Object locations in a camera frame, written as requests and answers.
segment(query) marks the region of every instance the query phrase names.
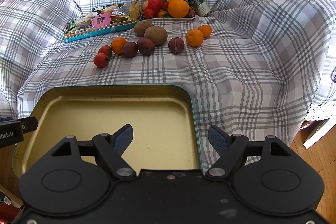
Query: green can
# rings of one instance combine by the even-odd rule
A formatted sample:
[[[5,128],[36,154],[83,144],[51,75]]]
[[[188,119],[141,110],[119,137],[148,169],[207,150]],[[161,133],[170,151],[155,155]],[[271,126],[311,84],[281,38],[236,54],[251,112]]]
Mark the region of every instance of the green can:
[[[204,2],[204,0],[188,0],[189,4],[195,10],[196,14],[204,17],[211,13],[209,6]]]

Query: red object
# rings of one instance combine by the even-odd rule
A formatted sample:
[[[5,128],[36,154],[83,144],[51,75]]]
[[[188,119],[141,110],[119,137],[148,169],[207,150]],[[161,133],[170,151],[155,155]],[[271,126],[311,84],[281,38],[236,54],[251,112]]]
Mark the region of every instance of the red object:
[[[109,48],[110,46],[108,45],[102,46],[100,47],[98,53],[105,53],[107,56],[109,56]]]
[[[12,222],[19,211],[19,208],[0,202],[0,219],[5,222]]]
[[[161,1],[161,4],[160,4],[160,6],[161,6],[161,9],[165,9],[165,10],[167,10],[167,8],[168,8],[168,5],[169,5],[169,1]]]
[[[152,9],[153,17],[158,17],[158,12],[161,9],[161,0],[146,0],[142,5],[142,10],[146,12],[147,9]]]
[[[104,68],[105,66],[107,66],[109,61],[110,61],[110,58],[104,53],[98,53],[93,59],[93,63],[98,68]]]
[[[153,18],[154,17],[154,12],[152,9],[147,9],[143,12],[146,18]]]

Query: screw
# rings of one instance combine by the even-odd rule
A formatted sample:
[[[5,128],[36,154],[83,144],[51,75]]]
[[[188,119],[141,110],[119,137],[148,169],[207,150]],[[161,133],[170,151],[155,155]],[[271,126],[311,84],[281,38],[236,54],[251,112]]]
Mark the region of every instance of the screw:
[[[220,177],[220,176],[225,175],[225,170],[222,169],[222,168],[215,167],[215,168],[211,168],[209,170],[209,174],[214,176],[214,177]]]
[[[117,174],[122,176],[122,177],[128,177],[128,176],[133,174],[133,170],[131,168],[128,168],[128,167],[123,167],[123,168],[119,168],[117,170]]]

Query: can label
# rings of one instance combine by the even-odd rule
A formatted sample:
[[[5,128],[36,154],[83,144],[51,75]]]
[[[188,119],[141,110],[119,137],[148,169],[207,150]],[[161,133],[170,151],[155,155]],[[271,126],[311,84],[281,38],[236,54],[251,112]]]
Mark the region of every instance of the can label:
[[[204,17],[211,12],[209,6],[204,2],[204,0],[188,0],[188,2],[195,12],[201,17]]]

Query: checkered cloth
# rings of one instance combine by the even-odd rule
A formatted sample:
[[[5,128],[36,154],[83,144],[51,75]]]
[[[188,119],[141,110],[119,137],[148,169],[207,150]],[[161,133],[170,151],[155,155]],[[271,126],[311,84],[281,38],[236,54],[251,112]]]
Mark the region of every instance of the checkered cloth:
[[[155,23],[168,40],[211,25],[201,47],[173,55],[165,44],[149,57],[114,56],[103,69],[92,61],[98,49],[120,35],[137,41],[134,31],[64,43],[66,24],[92,7],[133,0],[0,1],[2,117],[29,116],[57,86],[179,85],[192,97],[207,169],[218,158],[207,139],[210,125],[251,140],[276,135],[289,144],[313,100],[336,100],[329,80],[336,64],[336,0],[205,0],[213,10],[208,17]]]

